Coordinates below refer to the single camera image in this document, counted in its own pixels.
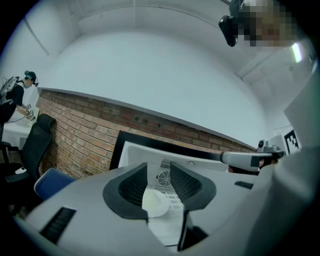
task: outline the white wall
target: white wall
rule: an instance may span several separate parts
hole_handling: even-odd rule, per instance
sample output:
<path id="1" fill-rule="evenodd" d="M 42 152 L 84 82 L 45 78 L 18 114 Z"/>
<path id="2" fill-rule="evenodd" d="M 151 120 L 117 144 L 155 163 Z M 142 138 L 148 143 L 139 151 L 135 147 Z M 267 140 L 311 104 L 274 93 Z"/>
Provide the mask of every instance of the white wall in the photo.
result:
<path id="1" fill-rule="evenodd" d="M 262 105 L 273 130 L 273 136 L 291 127 L 284 111 L 305 87 L 310 76 L 311 63 L 308 57 L 290 65 L 290 70 L 288 66 L 284 66 L 277 73 L 273 73 L 272 77 L 270 76 L 269 84 L 277 86 L 273 87 L 273 95 L 264 99 Z"/>
<path id="2" fill-rule="evenodd" d="M 59 55 L 41 87 L 137 106 L 252 147 L 266 137 L 264 111 L 247 85 L 214 55 L 166 34 L 84 36 Z"/>

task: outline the man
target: man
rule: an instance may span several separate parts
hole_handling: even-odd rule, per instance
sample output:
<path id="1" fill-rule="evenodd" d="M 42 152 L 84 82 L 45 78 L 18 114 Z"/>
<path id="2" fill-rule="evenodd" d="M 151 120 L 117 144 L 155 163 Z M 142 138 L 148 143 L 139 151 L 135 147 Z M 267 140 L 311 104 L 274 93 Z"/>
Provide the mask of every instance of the man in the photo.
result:
<path id="1" fill-rule="evenodd" d="M 23 116 L 26 116 L 27 119 L 32 118 L 27 111 L 27 107 L 23 105 L 22 100 L 25 93 L 24 89 L 29 89 L 32 85 L 34 85 L 37 76 L 32 71 L 26 71 L 24 74 L 25 78 L 18 81 L 14 88 L 6 95 L 6 98 L 8 100 L 12 99 L 12 102 L 7 102 L 0 106 L 0 142 L 2 141 L 4 124 L 9 121 L 15 110 L 17 110 Z"/>
<path id="2" fill-rule="evenodd" d="M 291 0 L 232 0 L 230 15 L 240 18 L 239 34 L 251 46 L 282 48 L 309 37 L 318 44 L 315 3 Z"/>

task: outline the white ceiling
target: white ceiling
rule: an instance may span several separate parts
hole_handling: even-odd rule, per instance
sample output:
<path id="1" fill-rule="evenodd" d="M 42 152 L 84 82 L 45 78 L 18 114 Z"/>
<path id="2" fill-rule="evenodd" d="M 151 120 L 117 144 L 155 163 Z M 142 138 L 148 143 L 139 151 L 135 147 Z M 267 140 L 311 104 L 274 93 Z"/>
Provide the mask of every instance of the white ceiling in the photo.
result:
<path id="1" fill-rule="evenodd" d="M 229 14 L 225 0 L 68 0 L 70 19 L 79 35 L 114 29 L 145 28 L 194 41 L 250 85 L 266 106 L 290 87 L 297 65 L 292 49 L 259 51 L 239 38 L 229 47 L 219 29 Z"/>

